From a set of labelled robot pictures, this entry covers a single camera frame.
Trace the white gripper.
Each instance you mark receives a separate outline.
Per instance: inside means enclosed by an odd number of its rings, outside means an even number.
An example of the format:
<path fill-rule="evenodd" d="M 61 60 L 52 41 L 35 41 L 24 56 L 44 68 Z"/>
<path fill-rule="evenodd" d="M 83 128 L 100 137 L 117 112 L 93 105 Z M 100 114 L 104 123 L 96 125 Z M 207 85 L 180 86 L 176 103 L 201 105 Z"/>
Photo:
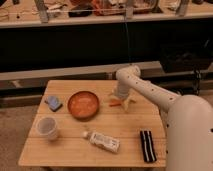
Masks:
<path fill-rule="evenodd" d="M 129 87 L 122 83 L 117 84 L 117 87 L 115 88 L 114 93 L 115 93 L 115 95 L 112 93 L 108 95 L 109 99 L 117 100 L 117 97 L 119 99 L 122 99 L 123 101 L 121 102 L 121 106 L 125 112 L 128 111 L 129 105 L 131 103 L 135 103 L 134 99 L 132 99 L 131 97 L 128 97 L 129 96 Z"/>

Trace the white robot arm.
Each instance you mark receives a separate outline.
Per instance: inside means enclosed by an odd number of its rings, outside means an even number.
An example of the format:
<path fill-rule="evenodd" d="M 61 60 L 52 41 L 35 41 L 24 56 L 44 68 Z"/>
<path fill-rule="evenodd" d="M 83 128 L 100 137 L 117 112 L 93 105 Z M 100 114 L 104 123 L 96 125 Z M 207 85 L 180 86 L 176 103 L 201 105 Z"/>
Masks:
<path fill-rule="evenodd" d="M 134 89 L 168 114 L 166 171 L 213 171 L 213 106 L 196 95 L 179 95 L 140 78 L 136 65 L 116 72 L 113 94 L 126 100 Z"/>

